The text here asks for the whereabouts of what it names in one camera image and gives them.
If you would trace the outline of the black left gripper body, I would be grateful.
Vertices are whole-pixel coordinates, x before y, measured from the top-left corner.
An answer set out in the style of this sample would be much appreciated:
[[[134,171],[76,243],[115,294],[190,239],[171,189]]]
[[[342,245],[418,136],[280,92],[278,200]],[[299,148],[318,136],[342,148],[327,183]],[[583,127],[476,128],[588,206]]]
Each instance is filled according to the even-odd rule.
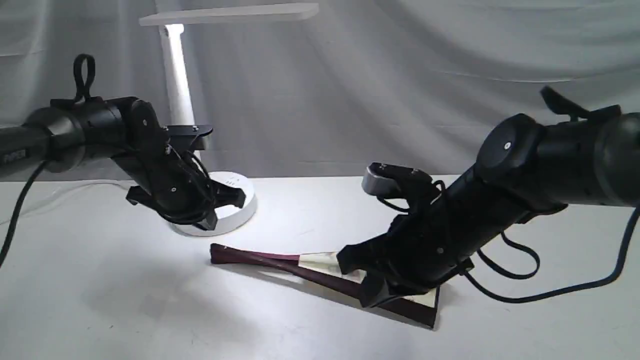
[[[246,193],[211,178],[192,153],[150,155],[119,153],[112,160],[135,182],[126,193],[131,205],[153,210],[163,220],[202,231],[214,231],[218,208],[244,207]]]

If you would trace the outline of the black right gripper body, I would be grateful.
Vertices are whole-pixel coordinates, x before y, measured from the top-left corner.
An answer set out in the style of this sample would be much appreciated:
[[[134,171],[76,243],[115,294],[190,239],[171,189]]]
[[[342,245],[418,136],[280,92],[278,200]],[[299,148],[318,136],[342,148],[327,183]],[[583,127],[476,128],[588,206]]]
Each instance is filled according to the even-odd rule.
[[[439,196],[397,215],[388,230],[338,252],[343,274],[364,271],[390,281],[400,297],[416,296],[466,271],[470,257],[527,212],[522,202],[467,170]]]

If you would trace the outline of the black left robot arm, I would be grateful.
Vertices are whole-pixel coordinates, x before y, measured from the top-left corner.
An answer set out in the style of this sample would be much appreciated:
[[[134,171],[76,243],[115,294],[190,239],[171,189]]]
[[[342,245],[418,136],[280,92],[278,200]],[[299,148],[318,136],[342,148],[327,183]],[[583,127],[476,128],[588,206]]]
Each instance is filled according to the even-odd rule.
[[[217,227],[216,210],[243,208],[246,194],[213,180],[196,152],[205,149],[205,125],[160,125],[150,102],[134,96],[92,98],[81,104],[52,100],[0,135],[2,178],[38,167],[65,173],[112,160],[131,180],[126,200],[165,221],[203,231]]]

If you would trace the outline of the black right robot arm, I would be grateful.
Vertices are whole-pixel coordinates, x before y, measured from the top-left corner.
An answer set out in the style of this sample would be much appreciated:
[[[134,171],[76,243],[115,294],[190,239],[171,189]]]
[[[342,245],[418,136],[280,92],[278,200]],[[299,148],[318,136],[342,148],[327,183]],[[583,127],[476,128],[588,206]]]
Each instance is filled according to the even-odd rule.
[[[425,294],[457,275],[511,304],[602,287],[622,273],[639,218],[639,114],[613,105],[553,125],[517,114],[489,133],[473,166],[450,186],[416,168],[373,162],[362,189],[407,202],[386,233],[338,253],[344,274],[366,273],[358,295],[365,308]],[[494,294],[471,276],[472,256],[489,241],[570,205],[634,209],[609,276],[521,298]]]

